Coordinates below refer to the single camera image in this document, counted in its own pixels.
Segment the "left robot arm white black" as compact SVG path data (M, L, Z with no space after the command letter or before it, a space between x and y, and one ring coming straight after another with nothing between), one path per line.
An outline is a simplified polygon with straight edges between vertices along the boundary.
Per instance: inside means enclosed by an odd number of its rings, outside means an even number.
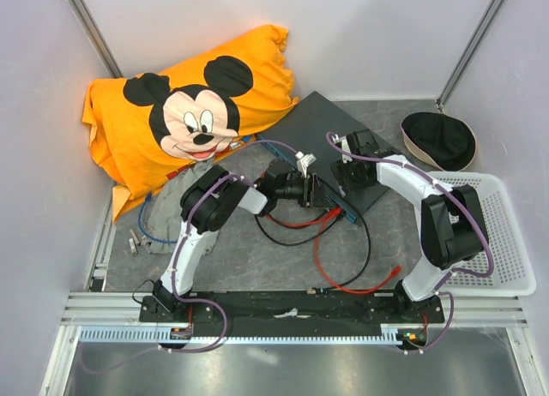
M278 200L294 200L301 207L328 205L319 189L317 174L294 168L277 159L255 181L232 174L215 165L204 173L180 199L181 229L175 250L152 297L159 312L169 321L181 321L188 312L187 296L192 289L198 262L218 236L233 212L264 217Z

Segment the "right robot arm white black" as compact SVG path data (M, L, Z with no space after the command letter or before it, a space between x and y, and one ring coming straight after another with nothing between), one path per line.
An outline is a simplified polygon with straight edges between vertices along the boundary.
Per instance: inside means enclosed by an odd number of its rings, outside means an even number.
M333 132L327 143L342 156L374 165L376 179L413 205L419 229L421 257L396 288L395 316L414 321L424 311L423 301L440 292L454 273L489 278L495 270L486 222L477 191L453 187L396 153L385 157L351 153L347 139Z

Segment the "dark grey network switch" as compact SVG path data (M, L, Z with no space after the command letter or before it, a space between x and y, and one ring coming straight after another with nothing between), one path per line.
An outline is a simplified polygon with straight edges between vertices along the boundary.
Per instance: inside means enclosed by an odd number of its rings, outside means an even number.
M342 155L328 144L326 134L348 135L364 129L362 123L340 107L320 93L313 92L301 99L278 123L257 134L256 138L264 140L263 145L276 158L292 165L296 164L296 158L283 144L302 153L314 154L317 160L310 166L310 171L328 183L323 186L327 196L347 213L348 220L354 224L357 214L351 207L358 208L363 214L388 189L376 183L367 188L349 190L338 182L331 165L341 162Z

